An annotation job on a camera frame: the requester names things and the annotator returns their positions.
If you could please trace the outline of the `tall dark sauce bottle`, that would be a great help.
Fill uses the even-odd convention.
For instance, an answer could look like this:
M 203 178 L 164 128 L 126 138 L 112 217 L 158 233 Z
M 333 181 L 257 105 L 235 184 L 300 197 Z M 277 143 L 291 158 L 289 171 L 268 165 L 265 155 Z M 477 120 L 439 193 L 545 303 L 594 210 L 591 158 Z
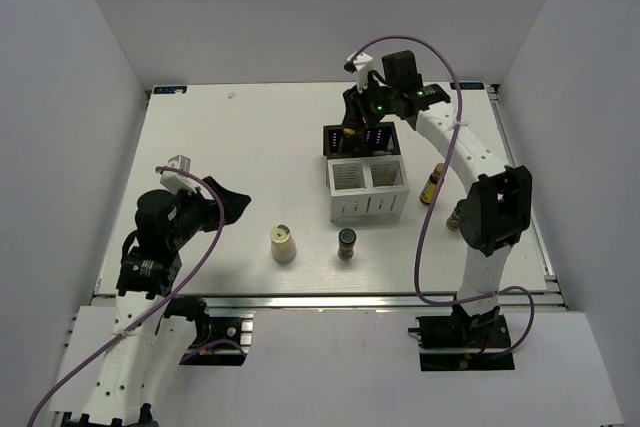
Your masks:
M 338 153 L 343 156 L 353 155 L 358 148 L 358 132 L 350 128 L 343 128 Z

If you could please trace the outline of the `brown bottle gold cap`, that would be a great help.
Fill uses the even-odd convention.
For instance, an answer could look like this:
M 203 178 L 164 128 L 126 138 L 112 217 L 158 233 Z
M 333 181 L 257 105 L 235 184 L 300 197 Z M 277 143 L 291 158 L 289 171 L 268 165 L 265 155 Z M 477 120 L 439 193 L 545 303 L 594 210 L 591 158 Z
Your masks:
M 444 169 L 443 163 L 438 163 L 429 175 L 424 187 L 422 188 L 419 199 L 424 205 L 430 205 L 433 202 L 438 182 Z

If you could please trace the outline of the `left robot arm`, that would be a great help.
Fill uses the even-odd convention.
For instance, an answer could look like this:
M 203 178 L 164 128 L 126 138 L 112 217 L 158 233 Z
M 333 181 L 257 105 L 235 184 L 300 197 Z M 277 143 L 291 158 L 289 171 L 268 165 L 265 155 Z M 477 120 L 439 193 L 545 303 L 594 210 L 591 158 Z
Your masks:
M 186 351 L 211 334 L 206 303 L 175 295 L 181 249 L 198 233 L 238 221 L 248 195 L 174 168 L 139 197 L 116 283 L 110 344 L 84 407 L 66 426 L 155 426 L 154 411 Z

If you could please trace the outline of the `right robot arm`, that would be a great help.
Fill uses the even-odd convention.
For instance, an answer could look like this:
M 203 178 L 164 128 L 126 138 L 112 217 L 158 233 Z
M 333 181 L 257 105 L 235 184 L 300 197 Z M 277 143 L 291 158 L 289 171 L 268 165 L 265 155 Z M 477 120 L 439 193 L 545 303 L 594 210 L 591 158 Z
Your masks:
M 342 122 L 349 134 L 395 115 L 443 156 L 461 181 L 459 231 L 467 244 L 465 270 L 446 318 L 424 319 L 418 334 L 426 348 L 482 348 L 499 320 L 498 292 L 506 260 L 531 222 L 532 176 L 494 154 L 463 123 L 461 109 L 438 84 L 427 85 L 414 54 L 383 57 L 377 73 L 365 53 L 348 57 L 357 81 L 344 95 Z

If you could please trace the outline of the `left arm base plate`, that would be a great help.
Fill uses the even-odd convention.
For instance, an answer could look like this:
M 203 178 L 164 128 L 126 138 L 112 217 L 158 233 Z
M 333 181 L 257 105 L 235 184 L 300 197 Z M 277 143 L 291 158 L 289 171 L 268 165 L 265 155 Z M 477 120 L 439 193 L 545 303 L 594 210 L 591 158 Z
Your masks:
M 200 334 L 181 360 L 181 365 L 240 367 L 251 345 L 253 314 L 215 312 L 209 328 Z

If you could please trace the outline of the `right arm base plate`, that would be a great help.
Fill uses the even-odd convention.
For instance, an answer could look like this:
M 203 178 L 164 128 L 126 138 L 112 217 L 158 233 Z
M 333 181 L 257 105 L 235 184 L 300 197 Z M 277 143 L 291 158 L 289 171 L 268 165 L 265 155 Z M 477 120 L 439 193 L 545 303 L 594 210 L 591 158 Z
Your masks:
M 422 372 L 513 371 L 511 338 L 503 315 L 464 335 L 451 316 L 421 316 L 407 333 L 418 343 Z

